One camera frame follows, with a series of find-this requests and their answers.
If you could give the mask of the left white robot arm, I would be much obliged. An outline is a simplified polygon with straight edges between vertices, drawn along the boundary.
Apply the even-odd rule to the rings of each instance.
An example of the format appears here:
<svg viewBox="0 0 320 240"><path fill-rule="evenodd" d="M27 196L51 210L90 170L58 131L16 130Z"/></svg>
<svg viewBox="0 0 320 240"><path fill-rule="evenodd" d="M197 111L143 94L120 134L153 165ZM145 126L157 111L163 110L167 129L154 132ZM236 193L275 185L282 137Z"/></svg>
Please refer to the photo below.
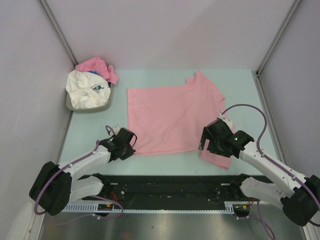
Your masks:
<svg viewBox="0 0 320 240"><path fill-rule="evenodd" d="M91 151L76 159L64 164L49 161L42 166L29 191L37 216L55 216L70 202L83 198L105 200L113 194L107 177L100 173L89 174L89 171L133 156L138 137L124 127L112 128L110 133L110 137L97 140Z"/></svg>

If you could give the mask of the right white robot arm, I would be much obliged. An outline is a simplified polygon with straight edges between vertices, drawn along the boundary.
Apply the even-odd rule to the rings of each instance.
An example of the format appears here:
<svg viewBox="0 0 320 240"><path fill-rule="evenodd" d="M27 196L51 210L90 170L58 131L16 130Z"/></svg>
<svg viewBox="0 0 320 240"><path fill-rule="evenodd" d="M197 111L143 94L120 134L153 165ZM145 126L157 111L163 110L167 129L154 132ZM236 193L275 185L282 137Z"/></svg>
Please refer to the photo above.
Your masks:
<svg viewBox="0 0 320 240"><path fill-rule="evenodd" d="M231 196L242 201L245 197L267 202L283 211L296 225L304 227L320 210L320 179L307 177L281 161L260 153L258 144L242 130L233 133L228 119L216 119L205 126L199 143L200 150L222 157L236 157L263 173L271 183L246 174L230 188Z"/></svg>

